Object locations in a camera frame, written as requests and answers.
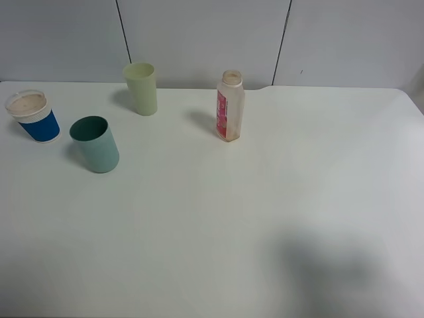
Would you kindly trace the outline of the pale green plastic cup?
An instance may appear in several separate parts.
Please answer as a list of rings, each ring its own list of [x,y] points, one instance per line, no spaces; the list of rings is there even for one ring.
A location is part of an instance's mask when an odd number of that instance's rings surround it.
[[[136,112],[151,116],[157,112],[156,73],[149,63],[131,63],[124,67],[123,76],[135,103]]]

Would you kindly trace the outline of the clear bottle pink label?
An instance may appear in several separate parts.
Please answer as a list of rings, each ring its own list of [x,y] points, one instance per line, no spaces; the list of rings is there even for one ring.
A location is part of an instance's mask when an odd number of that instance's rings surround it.
[[[226,142],[240,137],[245,92],[238,70],[226,70],[217,85],[216,130]]]

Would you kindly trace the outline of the teal plastic cup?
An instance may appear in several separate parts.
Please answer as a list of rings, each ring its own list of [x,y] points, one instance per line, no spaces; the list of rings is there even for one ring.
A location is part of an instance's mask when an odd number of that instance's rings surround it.
[[[70,136],[92,172],[102,174],[117,167],[119,151],[105,118],[88,116],[77,120],[70,127]]]

